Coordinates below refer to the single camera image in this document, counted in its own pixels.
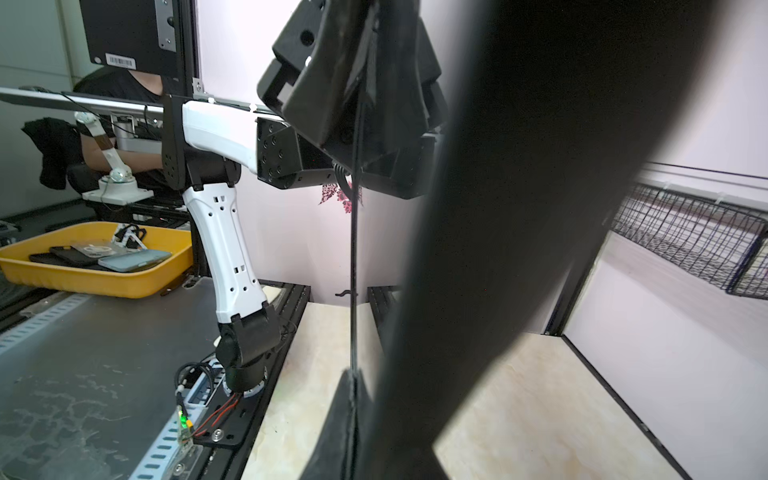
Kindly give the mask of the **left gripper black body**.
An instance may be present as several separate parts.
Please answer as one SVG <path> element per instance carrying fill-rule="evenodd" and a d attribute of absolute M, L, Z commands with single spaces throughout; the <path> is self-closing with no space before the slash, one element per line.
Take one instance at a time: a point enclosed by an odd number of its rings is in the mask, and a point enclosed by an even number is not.
<path fill-rule="evenodd" d="M 287 190 L 350 179 L 426 193 L 447 105 L 416 1 L 303 1 L 257 85 L 257 175 Z"/>

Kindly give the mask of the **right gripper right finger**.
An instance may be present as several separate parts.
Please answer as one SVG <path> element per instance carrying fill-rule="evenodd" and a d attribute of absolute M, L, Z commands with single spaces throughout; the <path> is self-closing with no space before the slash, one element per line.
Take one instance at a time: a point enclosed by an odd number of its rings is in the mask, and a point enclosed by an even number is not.
<path fill-rule="evenodd" d="M 433 446 L 585 256 L 692 88 L 716 1 L 479 1 L 354 475 Z"/>

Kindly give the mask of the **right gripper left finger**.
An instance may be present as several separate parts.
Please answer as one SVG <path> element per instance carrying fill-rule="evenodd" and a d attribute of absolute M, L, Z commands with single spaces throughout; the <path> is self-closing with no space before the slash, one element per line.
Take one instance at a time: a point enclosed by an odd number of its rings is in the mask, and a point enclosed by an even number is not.
<path fill-rule="evenodd" d="M 354 479 L 372 399 L 360 369 L 341 374 L 301 480 Z"/>

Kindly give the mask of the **black phone case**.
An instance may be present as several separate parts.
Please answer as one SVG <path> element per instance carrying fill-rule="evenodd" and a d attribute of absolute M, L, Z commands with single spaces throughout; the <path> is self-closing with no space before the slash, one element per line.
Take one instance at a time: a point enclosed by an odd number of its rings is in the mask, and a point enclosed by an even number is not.
<path fill-rule="evenodd" d="M 361 190 L 361 174 L 362 174 L 362 160 L 366 153 L 365 146 L 365 122 L 367 118 L 367 109 L 370 103 L 370 95 L 367 92 L 368 80 L 368 59 L 370 58 L 370 42 L 374 30 L 376 29 L 376 17 L 378 14 L 378 7 L 375 1 L 367 2 L 367 18 L 366 18 L 366 30 L 367 35 L 365 41 L 361 41 L 361 47 L 365 53 L 365 59 L 362 63 L 361 73 L 359 74 L 359 82 L 357 87 L 356 98 L 356 110 L 354 121 L 354 136 L 353 136 L 353 155 L 352 155 L 352 196 L 351 196 L 351 228 L 350 228 L 350 366 L 349 376 L 352 384 L 355 384 L 358 375 L 358 323 L 357 323 L 357 306 L 358 306 L 358 250 L 359 250 L 359 208 L 360 208 L 360 190 Z"/>

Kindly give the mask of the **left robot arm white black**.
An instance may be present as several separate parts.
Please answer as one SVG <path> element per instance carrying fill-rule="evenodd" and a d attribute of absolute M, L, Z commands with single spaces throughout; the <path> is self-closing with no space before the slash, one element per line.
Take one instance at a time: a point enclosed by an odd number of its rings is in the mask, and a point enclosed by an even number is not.
<path fill-rule="evenodd" d="M 249 396 L 282 343 L 275 310 L 253 270 L 235 186 L 243 170 L 278 189 L 334 180 L 424 194 L 434 129 L 445 120 L 441 68 L 416 1 L 303 1 L 257 85 L 265 118 L 241 107 L 169 96 L 163 169 L 182 193 L 214 283 L 227 390 Z"/>

